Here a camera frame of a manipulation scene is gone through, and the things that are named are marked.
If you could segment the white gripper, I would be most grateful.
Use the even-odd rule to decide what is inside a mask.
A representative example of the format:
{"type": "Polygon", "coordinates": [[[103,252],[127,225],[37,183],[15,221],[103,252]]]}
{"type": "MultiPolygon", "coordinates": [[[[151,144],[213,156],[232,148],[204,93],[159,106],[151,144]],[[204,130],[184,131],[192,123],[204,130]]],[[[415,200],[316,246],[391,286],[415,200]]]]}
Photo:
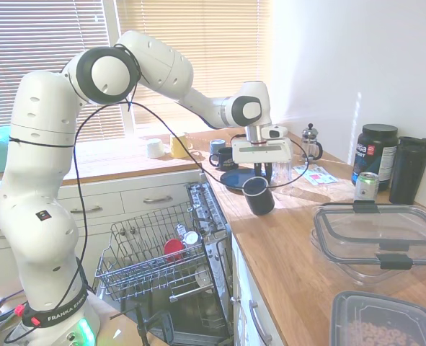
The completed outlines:
{"type": "Polygon", "coordinates": [[[269,140],[265,144],[254,145],[245,138],[235,138],[231,142],[232,156],[237,164],[254,164],[256,177],[262,176],[262,164],[265,163],[265,178],[272,180],[272,164],[289,162],[292,159],[292,143],[289,138],[269,140]]]}

